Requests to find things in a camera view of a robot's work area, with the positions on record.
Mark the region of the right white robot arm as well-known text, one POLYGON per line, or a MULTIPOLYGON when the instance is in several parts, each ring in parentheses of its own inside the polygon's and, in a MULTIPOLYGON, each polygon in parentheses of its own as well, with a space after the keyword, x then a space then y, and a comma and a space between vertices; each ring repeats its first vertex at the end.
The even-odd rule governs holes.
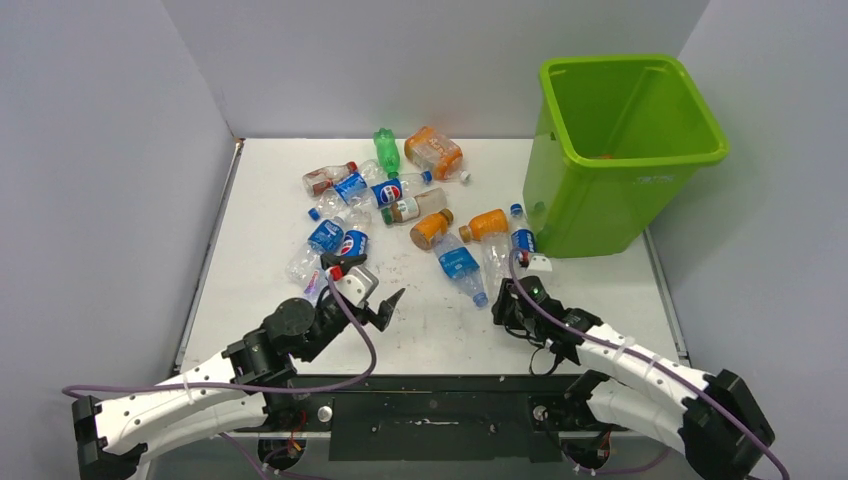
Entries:
POLYGON ((598 316, 566 308, 541 280, 503 279, 493 321, 584 372, 565 392, 579 428, 608 424, 638 432, 683 455, 703 479, 745 479, 775 433, 745 381, 667 359, 598 316))

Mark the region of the clear bottle white cap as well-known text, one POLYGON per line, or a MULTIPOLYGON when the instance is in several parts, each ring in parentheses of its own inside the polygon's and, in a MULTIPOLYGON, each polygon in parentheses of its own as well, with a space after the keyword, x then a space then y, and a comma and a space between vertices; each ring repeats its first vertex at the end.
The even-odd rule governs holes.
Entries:
POLYGON ((502 280, 510 276, 511 240, 505 232, 494 232, 484 235, 480 245, 486 293, 489 300, 494 302, 499 295, 502 280))

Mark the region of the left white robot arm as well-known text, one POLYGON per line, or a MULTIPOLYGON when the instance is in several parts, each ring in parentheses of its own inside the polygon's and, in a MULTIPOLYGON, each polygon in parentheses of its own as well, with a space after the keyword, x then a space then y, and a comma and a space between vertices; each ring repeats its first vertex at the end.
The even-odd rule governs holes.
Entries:
POLYGON ((83 479, 128 479, 140 465, 195 441, 239 429, 290 428, 309 395, 364 382, 375 370, 376 348, 366 325, 385 331, 404 294, 398 289, 372 310, 379 284, 367 257, 324 254, 328 285, 311 303, 292 297, 241 339, 208 360, 150 387, 67 386, 79 474, 83 479), (366 370, 337 383, 296 387, 295 364, 314 361, 347 327, 370 354, 366 370))

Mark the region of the light blue label bottle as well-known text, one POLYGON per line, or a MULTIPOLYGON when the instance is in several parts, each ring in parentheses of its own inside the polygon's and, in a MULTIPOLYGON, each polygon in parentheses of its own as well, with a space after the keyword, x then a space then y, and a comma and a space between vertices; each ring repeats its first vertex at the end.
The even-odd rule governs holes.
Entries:
POLYGON ((454 234, 446 233, 433 247, 439 266, 461 293, 477 308, 488 305, 480 265, 454 234))

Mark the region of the blue label water bottle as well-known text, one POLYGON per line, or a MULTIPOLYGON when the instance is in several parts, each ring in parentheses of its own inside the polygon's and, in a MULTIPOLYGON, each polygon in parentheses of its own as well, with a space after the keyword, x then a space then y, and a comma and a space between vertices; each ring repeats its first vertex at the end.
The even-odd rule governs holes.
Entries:
POLYGON ((520 250, 519 262, 526 266, 537 252, 536 239, 528 224, 521 204, 510 206, 510 237, 512 245, 520 250))

